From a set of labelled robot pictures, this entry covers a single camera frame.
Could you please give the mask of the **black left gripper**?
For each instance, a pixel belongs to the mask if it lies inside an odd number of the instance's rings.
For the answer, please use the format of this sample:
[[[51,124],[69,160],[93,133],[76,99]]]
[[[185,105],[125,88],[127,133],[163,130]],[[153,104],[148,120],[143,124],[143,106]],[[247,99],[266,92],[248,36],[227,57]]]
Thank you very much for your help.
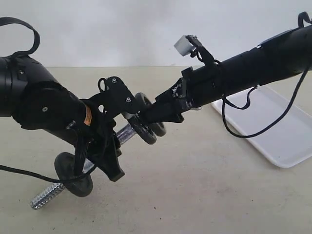
[[[106,119],[89,99],[66,99],[65,141],[75,148],[74,168],[81,168],[89,159],[112,182],[125,175],[119,165],[118,157],[122,152],[113,130],[115,125],[116,122]]]

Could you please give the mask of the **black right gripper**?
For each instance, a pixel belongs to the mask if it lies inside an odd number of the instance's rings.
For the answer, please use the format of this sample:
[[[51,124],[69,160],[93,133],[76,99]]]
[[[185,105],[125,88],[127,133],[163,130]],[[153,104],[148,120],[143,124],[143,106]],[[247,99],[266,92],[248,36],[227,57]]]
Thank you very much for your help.
[[[182,77],[173,87],[155,98],[153,109],[159,121],[182,123],[182,113],[218,100],[224,94],[219,67],[188,67],[181,73]]]

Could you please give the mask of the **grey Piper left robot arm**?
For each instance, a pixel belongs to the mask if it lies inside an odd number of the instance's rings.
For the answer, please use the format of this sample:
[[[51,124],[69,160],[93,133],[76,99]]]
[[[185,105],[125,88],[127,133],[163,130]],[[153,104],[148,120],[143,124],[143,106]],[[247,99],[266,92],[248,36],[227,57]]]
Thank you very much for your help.
[[[104,98],[78,98],[29,56],[0,60],[0,115],[12,117],[25,130],[44,130],[74,146],[73,159],[59,164],[61,170],[71,171],[61,180],[81,176],[86,159],[111,181],[124,176],[115,113],[109,106],[101,112],[104,104]]]

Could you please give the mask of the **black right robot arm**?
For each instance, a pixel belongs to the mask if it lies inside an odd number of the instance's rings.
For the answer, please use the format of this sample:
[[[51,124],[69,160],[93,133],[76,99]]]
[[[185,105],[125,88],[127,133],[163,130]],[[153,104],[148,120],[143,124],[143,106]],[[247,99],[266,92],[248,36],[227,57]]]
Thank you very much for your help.
[[[248,88],[294,77],[311,70],[312,27],[277,35],[249,51],[182,71],[182,77],[142,111],[147,123],[183,121],[182,113]]]

